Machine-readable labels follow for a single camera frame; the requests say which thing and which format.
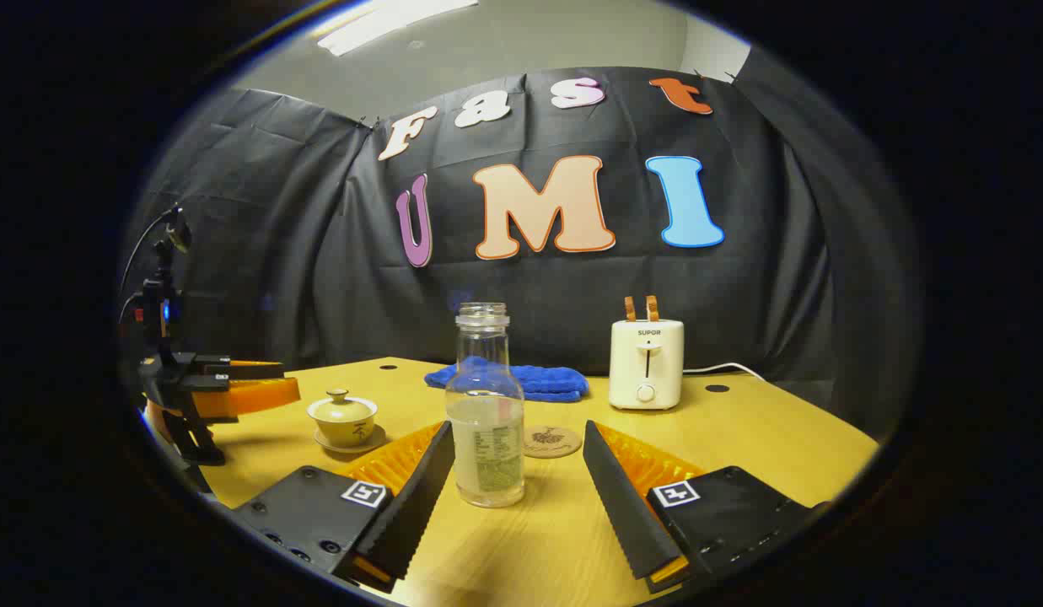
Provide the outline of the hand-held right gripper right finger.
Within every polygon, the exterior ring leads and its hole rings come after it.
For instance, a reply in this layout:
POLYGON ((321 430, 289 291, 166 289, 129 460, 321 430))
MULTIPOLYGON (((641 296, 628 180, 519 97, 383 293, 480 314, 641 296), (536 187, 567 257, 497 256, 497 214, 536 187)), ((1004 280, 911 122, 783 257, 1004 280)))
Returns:
POLYGON ((651 593, 713 587, 815 515, 739 466, 702 471, 595 420, 585 426, 583 460, 632 575, 651 593))

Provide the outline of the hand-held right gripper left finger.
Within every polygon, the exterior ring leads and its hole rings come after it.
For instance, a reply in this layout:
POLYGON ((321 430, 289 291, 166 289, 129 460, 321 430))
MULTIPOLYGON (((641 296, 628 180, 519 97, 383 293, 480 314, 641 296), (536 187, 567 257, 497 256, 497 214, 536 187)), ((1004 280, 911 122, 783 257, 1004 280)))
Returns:
POLYGON ((454 464, 450 422, 410 433, 341 474, 305 465, 234 510, 278 553, 390 593, 406 577, 454 464))

